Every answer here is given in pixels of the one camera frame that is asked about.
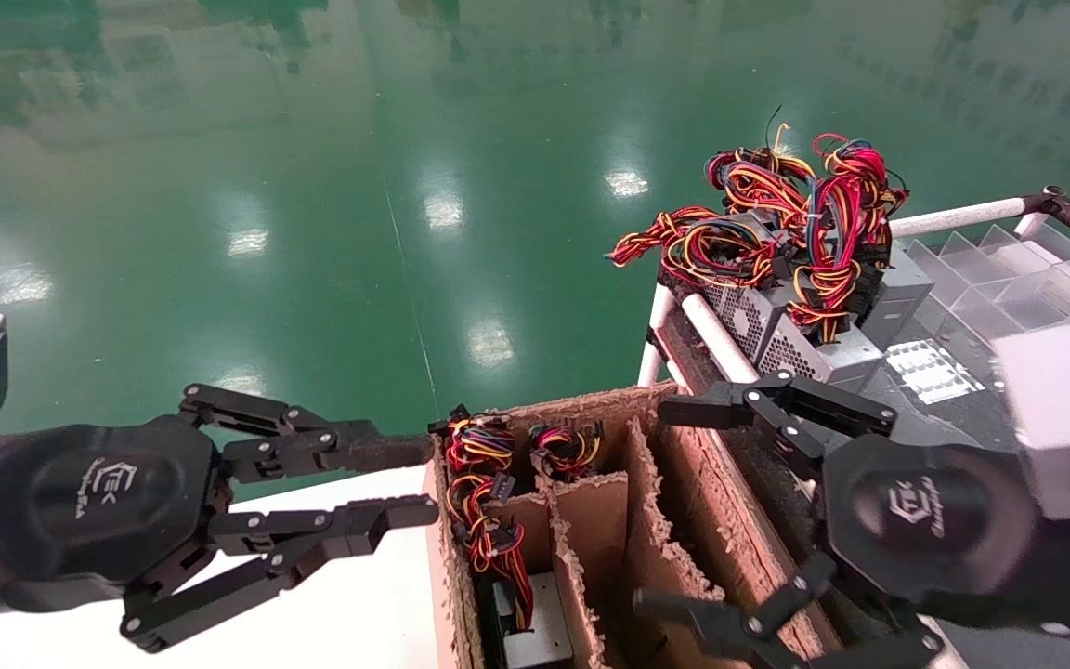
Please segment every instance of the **power supply wire bundle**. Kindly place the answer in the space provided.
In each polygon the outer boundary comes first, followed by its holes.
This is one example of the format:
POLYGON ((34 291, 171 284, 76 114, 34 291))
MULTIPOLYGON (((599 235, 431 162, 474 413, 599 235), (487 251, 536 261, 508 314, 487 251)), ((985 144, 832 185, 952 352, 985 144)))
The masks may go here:
POLYGON ((576 482, 588 475, 592 462, 602 445, 602 423, 594 423, 585 431, 567 427, 534 425, 531 428, 532 461, 544 474, 576 482))
POLYGON ((471 415, 464 406, 450 411, 446 422, 428 425, 428 431, 446 440, 445 457, 455 475, 445 492, 445 507, 454 536, 464 546, 473 572, 493 572, 510 584, 515 623, 529 630, 535 595, 519 547, 525 537, 521 524, 489 516, 490 504, 503 504, 515 489, 515 441, 504 415, 471 415))
POLYGON ((889 217, 910 192, 870 141, 823 133, 812 149, 827 177, 768 147, 717 153, 705 177, 724 194, 725 216, 704 208, 659 213, 648 231, 622 238, 608 258, 625 267, 662 246, 663 271, 697 287, 764 288, 790 279, 792 321, 816 346, 835 341, 850 314, 870 308, 889 265, 889 217), (890 186, 889 174, 903 186, 890 186), (729 216, 749 211, 769 213, 767 237, 729 216))

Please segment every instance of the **green epoxy floor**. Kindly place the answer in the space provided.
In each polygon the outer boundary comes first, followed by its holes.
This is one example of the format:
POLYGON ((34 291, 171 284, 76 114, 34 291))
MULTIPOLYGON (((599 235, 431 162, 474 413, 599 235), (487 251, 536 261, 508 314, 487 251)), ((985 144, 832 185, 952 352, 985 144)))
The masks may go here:
POLYGON ((602 254, 778 105, 906 215, 1070 192, 1070 3, 0 0, 0 431, 631 384, 654 262, 602 254))

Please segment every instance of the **cardboard box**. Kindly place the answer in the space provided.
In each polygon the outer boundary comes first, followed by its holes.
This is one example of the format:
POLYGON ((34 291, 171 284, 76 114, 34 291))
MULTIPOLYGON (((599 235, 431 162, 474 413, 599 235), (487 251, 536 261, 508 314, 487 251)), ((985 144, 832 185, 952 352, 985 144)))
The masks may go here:
MULTIPOLYGON (((635 618, 633 589, 754 606, 795 571, 716 435, 658 423, 655 407, 671 391, 674 384, 607 391, 505 412, 519 440, 513 474, 521 480, 534 475, 526 465, 532 424, 601 420, 606 427, 599 475, 534 477, 534 491, 491 512, 522 522, 528 571, 555 573, 578 669, 744 666, 702 657, 684 627, 635 618)), ((427 487, 443 501, 448 478, 443 448, 437 453, 427 487)), ((487 669, 472 571, 443 504, 429 543, 439 666, 487 669)), ((784 641, 804 657, 838 648, 814 607, 789 623, 784 641)))

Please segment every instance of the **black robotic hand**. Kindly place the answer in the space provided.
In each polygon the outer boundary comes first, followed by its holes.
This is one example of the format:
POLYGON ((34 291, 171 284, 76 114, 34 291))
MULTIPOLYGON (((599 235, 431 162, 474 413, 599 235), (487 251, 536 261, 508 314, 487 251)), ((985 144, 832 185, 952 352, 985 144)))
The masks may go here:
POLYGON ((888 435, 891 408, 786 371, 663 399, 667 424, 756 425, 798 478, 815 483, 812 551, 752 612, 641 593, 643 614, 684 623, 701 650, 769 669, 922 668, 944 640, 931 615, 969 627, 1070 637, 1070 520, 1049 519, 1018 454, 964 444, 914 446, 888 435), (853 437, 825 453, 801 420, 853 437), (895 636, 805 662, 778 640, 784 623, 837 588, 895 636))
POLYGON ((428 436, 382 437, 300 407, 193 384, 180 413, 131 427, 0 437, 0 612, 124 599, 122 634, 147 652, 294 588, 328 560, 374 552, 391 529, 431 524, 428 496, 332 510, 227 513, 229 480, 378 471, 432 457, 428 436), (251 440, 217 448, 202 425, 251 440), (221 550, 260 553, 182 588, 221 550))

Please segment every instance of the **screw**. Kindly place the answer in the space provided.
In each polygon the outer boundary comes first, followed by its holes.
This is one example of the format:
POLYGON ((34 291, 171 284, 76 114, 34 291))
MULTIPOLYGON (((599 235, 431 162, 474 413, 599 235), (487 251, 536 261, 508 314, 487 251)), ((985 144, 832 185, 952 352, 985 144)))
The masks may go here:
POLYGON ((1070 636, 1070 627, 1064 623, 1042 623, 1039 627, 1049 635, 1057 637, 1070 636))

